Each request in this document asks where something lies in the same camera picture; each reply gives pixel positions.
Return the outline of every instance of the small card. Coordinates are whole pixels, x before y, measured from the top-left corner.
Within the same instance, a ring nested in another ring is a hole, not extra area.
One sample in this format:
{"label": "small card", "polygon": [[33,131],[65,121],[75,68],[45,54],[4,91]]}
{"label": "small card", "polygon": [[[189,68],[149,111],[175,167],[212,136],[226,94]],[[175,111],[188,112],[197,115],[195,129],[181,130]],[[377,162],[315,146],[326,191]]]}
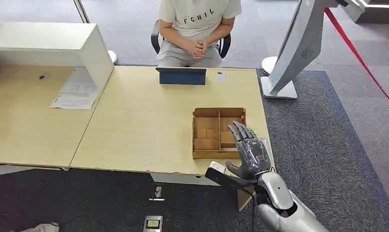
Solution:
{"label": "small card", "polygon": [[217,82],[224,83],[226,82],[227,74],[225,72],[217,71]]}
{"label": "small card", "polygon": [[215,170],[217,170],[217,171],[219,171],[219,172],[221,172],[223,174],[226,172],[226,167],[224,167],[223,165],[221,165],[221,164],[219,164],[219,163],[217,163],[215,161],[211,161],[209,167],[213,168],[213,169],[215,169]]}

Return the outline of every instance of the gray carpet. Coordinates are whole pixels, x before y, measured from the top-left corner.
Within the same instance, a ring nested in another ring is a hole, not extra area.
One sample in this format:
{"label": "gray carpet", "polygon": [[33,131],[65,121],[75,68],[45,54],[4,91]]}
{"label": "gray carpet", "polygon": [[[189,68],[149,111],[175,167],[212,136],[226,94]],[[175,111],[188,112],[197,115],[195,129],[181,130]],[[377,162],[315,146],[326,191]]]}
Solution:
{"label": "gray carpet", "polygon": [[[158,0],[83,0],[120,63],[155,65],[149,34]],[[260,66],[278,53],[296,0],[242,0],[223,66]],[[389,94],[389,25],[355,24],[332,9],[366,64]],[[0,21],[81,22],[72,0],[0,0]],[[322,51],[307,69],[324,70],[389,197],[389,102],[325,17]]]}
{"label": "gray carpet", "polygon": [[[296,101],[263,105],[274,158],[287,185],[331,232],[389,232],[384,192],[325,72],[295,81]],[[165,216],[164,231],[249,231],[250,205],[236,211],[235,191],[166,184],[165,202],[150,202],[148,174],[29,170],[0,175],[0,231],[93,215],[110,232],[140,231],[145,215]],[[62,232],[104,231],[80,218]],[[267,232],[258,219],[256,231]]]}
{"label": "gray carpet", "polygon": [[326,73],[294,85],[296,101],[263,99],[279,173],[326,227],[389,231],[389,198]]}

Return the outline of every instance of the cardboard divider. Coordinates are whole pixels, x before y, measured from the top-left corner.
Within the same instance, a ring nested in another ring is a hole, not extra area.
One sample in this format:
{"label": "cardboard divider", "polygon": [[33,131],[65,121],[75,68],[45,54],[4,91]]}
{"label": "cardboard divider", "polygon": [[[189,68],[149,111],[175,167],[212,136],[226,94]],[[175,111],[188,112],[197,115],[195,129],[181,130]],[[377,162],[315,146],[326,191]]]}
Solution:
{"label": "cardboard divider", "polygon": [[244,108],[196,108],[193,112],[193,158],[238,159],[227,127],[236,120],[245,124]]}

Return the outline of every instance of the blue tablet case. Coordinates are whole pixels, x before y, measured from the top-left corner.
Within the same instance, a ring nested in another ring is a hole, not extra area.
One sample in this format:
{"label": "blue tablet case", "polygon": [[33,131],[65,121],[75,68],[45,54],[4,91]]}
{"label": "blue tablet case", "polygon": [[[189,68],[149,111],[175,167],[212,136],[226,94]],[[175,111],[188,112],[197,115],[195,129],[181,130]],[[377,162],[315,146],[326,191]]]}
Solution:
{"label": "blue tablet case", "polygon": [[160,73],[160,84],[202,85],[206,84],[206,69],[156,68]]}

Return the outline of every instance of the robot stand base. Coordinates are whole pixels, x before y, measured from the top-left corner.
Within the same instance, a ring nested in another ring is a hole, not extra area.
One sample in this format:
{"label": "robot stand base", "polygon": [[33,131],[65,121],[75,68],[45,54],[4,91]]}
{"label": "robot stand base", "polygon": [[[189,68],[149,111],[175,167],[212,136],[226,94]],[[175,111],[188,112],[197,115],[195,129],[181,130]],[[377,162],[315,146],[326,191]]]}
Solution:
{"label": "robot stand base", "polygon": [[265,75],[270,75],[273,72],[274,66],[277,63],[278,57],[267,57],[262,60],[261,67]]}
{"label": "robot stand base", "polygon": [[262,93],[265,98],[279,98],[279,99],[297,99],[297,92],[295,91],[294,83],[290,81],[282,90],[276,95],[270,94],[270,90],[273,89],[269,77],[262,76],[260,78]]}

